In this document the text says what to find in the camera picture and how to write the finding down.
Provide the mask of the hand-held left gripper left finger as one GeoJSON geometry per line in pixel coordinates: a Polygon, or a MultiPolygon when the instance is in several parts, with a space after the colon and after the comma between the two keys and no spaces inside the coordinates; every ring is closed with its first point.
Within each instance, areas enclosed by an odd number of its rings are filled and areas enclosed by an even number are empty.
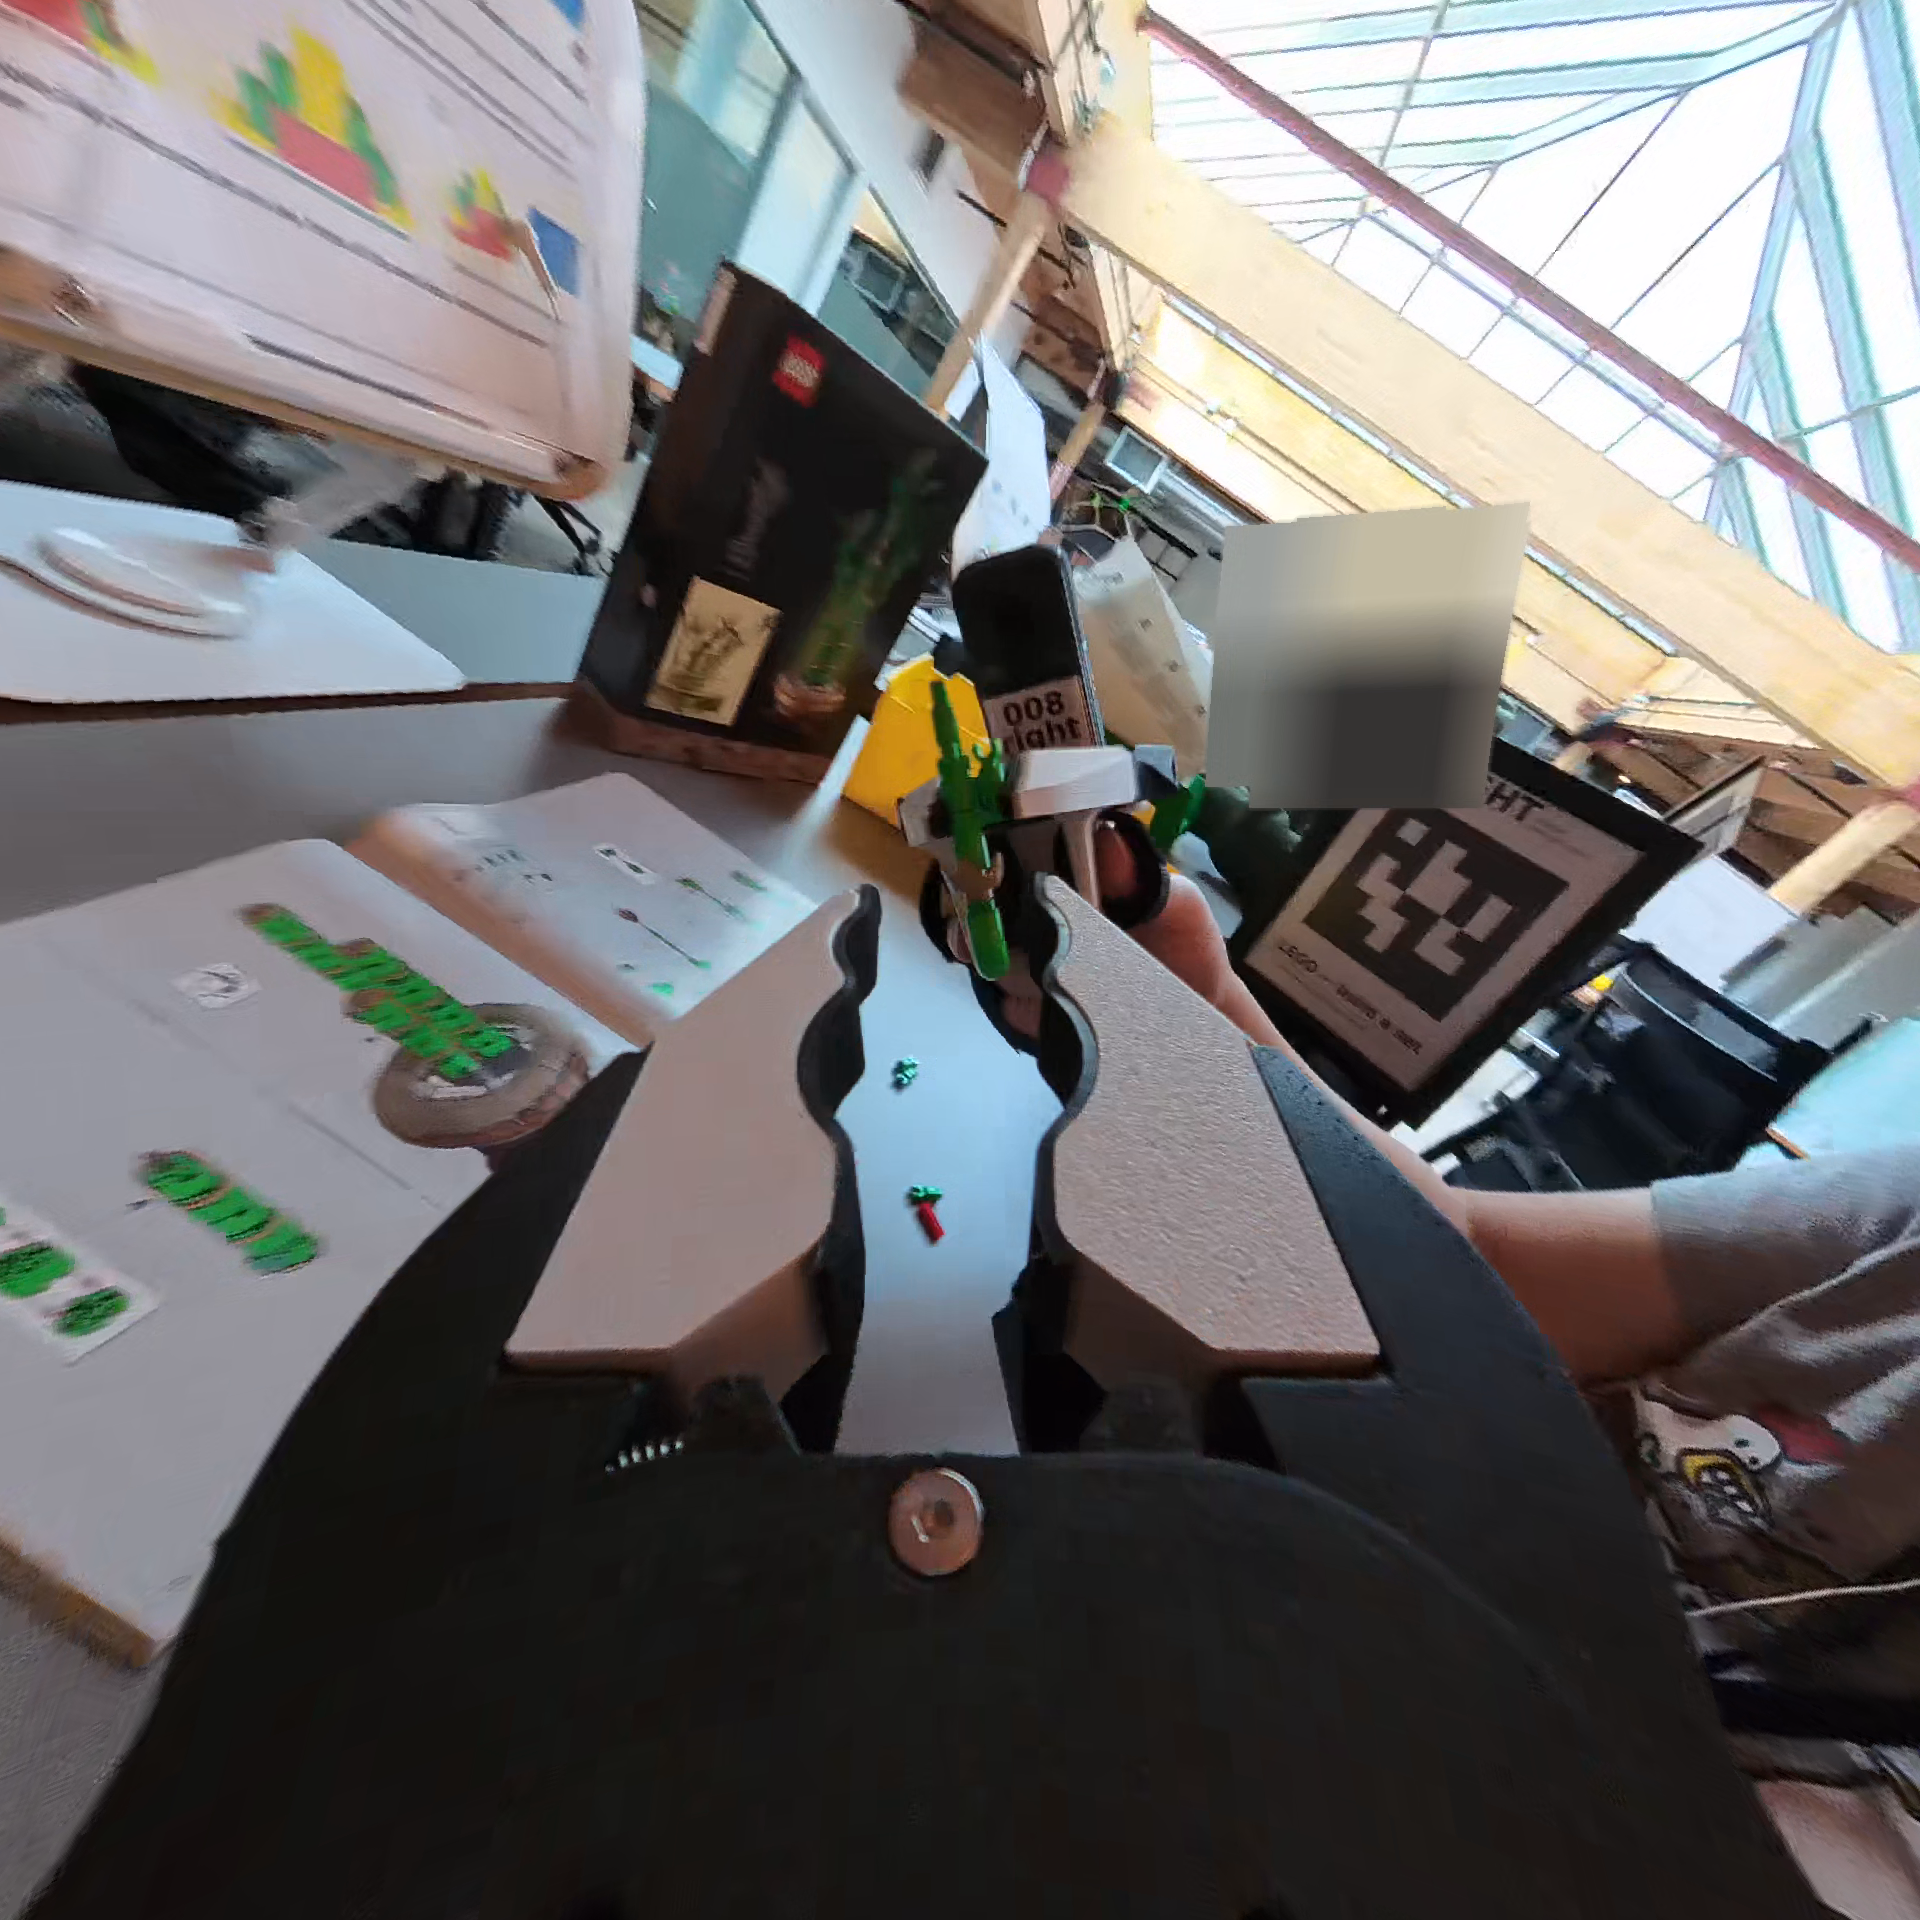
{"type": "Polygon", "coordinates": [[[636,1375],[667,1405],[756,1381],[835,1449],[866,1307],[856,1149],[880,892],[814,907],[648,1046],[507,1339],[524,1372],[636,1375]]]}

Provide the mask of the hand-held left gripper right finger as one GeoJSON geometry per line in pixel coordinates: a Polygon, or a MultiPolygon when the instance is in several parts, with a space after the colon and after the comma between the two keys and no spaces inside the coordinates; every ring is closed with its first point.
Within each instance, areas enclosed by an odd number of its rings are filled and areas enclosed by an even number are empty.
{"type": "Polygon", "coordinates": [[[1060,1099],[996,1315],[1020,1449],[1077,1449],[1132,1386],[1200,1434],[1243,1381],[1365,1381],[1381,1342],[1257,1045],[1068,881],[1030,887],[1060,1099]]]}

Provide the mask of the green lego bamboo stem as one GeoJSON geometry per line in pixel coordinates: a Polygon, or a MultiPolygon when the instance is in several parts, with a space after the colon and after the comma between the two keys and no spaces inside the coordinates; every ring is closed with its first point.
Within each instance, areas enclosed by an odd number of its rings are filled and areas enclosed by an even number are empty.
{"type": "Polygon", "coordinates": [[[993,831],[1005,825],[1003,751],[993,735],[968,742],[946,679],[930,689],[930,724],[950,839],[950,852],[942,855],[945,887],[964,934],[968,963],[981,981],[996,985],[1013,963],[1000,909],[1003,862],[993,846],[993,831]]]}

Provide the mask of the person's right forearm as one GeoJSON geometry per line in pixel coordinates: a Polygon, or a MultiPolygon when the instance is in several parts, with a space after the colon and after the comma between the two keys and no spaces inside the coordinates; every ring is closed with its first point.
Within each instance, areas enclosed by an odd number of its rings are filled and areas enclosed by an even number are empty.
{"type": "Polygon", "coordinates": [[[1674,1290],[1650,1189],[1451,1189],[1325,1082],[1314,1086],[1492,1266],[1576,1381],[1644,1378],[1689,1348],[1689,1319],[1674,1290]]]}

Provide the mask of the black lego set box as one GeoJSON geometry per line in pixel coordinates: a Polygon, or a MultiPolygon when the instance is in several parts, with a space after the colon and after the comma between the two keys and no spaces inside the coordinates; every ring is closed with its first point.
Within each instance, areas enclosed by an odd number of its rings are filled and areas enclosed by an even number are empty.
{"type": "Polygon", "coordinates": [[[988,454],[728,261],[581,661],[612,751],[816,783],[950,556],[988,454]]]}

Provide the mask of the open lego instruction booklet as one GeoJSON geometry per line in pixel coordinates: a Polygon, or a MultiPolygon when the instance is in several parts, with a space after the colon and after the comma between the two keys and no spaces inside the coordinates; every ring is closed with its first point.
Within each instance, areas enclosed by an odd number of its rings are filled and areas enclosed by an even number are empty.
{"type": "Polygon", "coordinates": [[[131,1667],[393,1271],[811,911],[632,775],[4,925],[4,1587],[131,1667]]]}

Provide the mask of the lego poster on wooden board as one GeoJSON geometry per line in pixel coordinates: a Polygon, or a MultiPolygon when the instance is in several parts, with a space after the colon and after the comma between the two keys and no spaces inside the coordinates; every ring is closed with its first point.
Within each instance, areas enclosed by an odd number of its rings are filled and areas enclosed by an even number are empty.
{"type": "Polygon", "coordinates": [[[4,341],[587,495],[643,119],[626,3],[2,4],[4,341]]]}

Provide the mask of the person's right hand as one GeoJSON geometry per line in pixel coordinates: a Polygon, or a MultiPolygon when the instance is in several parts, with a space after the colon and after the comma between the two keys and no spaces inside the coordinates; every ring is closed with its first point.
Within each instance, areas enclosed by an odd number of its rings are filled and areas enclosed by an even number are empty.
{"type": "Polygon", "coordinates": [[[1283,1033],[1233,969],[1209,901],[1187,876],[1170,871],[1152,843],[1134,835],[1134,825],[1101,821],[1094,827],[1100,907],[1249,1039],[1280,1050],[1283,1033]]]}

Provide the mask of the yellow plastic bin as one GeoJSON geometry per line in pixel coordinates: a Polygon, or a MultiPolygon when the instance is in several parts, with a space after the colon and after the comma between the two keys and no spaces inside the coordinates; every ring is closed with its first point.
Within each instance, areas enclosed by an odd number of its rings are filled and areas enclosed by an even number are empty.
{"type": "Polygon", "coordinates": [[[972,679],[945,675],[930,657],[896,666],[883,682],[868,731],[843,783],[843,799],[899,827],[899,802],[940,775],[933,690],[948,689],[950,714],[968,750],[988,738],[972,679]]]}

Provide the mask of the white paper bags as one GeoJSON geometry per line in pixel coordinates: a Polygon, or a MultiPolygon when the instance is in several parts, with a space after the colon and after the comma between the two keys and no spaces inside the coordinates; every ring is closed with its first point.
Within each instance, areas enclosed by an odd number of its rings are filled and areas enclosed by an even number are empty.
{"type": "Polygon", "coordinates": [[[1104,729],[1128,748],[1170,748],[1179,780],[1206,770],[1214,658],[1149,567],[1121,537],[1074,571],[1104,729]]]}

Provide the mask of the white printed sheet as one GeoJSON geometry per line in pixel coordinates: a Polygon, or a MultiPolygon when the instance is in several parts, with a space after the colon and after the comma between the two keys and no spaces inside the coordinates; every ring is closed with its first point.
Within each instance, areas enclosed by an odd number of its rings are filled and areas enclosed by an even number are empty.
{"type": "Polygon", "coordinates": [[[1038,545],[1052,521],[1045,417],[995,348],[979,343],[973,366],[988,403],[988,465],[953,525],[953,579],[979,561],[1038,545]]]}

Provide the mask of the black framed marker sign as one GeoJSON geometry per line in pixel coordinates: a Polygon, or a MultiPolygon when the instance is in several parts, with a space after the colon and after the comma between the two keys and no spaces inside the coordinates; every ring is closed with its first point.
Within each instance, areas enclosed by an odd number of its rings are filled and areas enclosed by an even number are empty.
{"type": "Polygon", "coordinates": [[[1701,852],[1662,817],[1497,741],[1474,807],[1217,802],[1236,973],[1371,1121],[1433,1115],[1701,852]]]}

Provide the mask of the white round disc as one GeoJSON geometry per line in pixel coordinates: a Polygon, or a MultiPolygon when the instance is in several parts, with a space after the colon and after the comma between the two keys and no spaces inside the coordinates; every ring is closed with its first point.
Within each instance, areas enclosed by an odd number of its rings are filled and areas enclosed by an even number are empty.
{"type": "Polygon", "coordinates": [[[272,550],[178,534],[99,534],[77,524],[6,537],[4,567],[66,602],[156,633],[202,639],[245,638],[272,550]]]}

